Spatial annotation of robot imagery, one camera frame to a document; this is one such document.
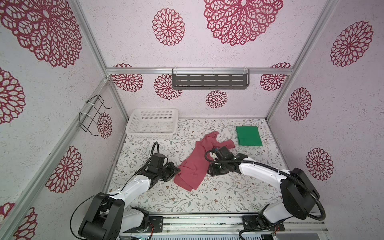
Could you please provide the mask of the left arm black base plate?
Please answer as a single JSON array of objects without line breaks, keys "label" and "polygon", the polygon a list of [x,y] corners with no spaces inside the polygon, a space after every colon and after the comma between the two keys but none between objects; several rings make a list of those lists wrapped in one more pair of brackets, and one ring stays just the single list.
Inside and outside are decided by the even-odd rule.
[{"label": "left arm black base plate", "polygon": [[125,234],[128,233],[162,233],[163,232],[163,225],[164,225],[164,217],[163,216],[149,216],[149,223],[146,228],[132,228],[130,230],[124,231]]}]

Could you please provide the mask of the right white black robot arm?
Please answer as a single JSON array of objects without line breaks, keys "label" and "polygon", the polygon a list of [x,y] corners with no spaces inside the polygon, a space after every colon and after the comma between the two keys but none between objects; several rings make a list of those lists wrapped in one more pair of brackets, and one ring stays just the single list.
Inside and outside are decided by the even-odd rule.
[{"label": "right white black robot arm", "polygon": [[268,204],[258,214],[258,222],[262,227],[271,227],[289,218],[311,218],[316,221],[326,218],[320,194],[301,169],[279,170],[247,155],[234,155],[226,147],[207,151],[205,160],[209,162],[207,173],[212,177],[238,173],[280,190],[282,199]]}]

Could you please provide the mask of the green tank top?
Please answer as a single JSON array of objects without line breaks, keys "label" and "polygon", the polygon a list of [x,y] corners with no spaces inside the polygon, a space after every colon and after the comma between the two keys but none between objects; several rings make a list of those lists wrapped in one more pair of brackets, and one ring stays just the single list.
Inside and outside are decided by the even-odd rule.
[{"label": "green tank top", "polygon": [[263,146],[257,126],[237,126],[236,131],[238,136],[238,143],[240,146]]}]

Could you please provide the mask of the pink red tank top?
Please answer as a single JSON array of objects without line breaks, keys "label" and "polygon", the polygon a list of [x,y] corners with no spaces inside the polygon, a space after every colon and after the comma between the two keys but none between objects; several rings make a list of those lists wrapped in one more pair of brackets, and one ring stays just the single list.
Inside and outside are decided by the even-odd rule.
[{"label": "pink red tank top", "polygon": [[189,192],[197,190],[203,182],[209,169],[210,162],[205,159],[205,153],[215,148],[235,148],[235,143],[232,140],[218,142],[218,135],[219,132],[212,132],[205,135],[200,141],[196,142],[195,148],[190,156],[187,157],[179,166],[181,171],[174,178],[174,183],[176,185]]}]

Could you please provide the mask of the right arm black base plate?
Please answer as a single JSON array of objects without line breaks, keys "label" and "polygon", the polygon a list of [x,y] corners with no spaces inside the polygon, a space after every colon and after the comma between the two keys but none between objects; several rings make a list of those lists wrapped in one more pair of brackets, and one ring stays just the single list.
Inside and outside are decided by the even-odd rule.
[{"label": "right arm black base plate", "polygon": [[245,230],[259,229],[263,227],[270,227],[270,228],[263,229],[262,231],[278,232],[278,231],[285,230],[285,226],[283,223],[274,224],[269,222],[267,218],[263,216],[262,212],[255,215],[244,215],[242,216],[242,222]]}]

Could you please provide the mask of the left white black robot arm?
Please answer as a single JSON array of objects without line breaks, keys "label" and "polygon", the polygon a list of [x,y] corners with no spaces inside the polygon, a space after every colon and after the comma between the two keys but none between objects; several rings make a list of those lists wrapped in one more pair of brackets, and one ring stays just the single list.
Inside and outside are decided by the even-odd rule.
[{"label": "left white black robot arm", "polygon": [[121,190],[98,193],[90,198],[92,202],[78,230],[79,239],[116,240],[126,231],[153,230],[148,211],[133,207],[126,212],[125,207],[158,182],[169,182],[180,171],[165,155],[151,155]]}]

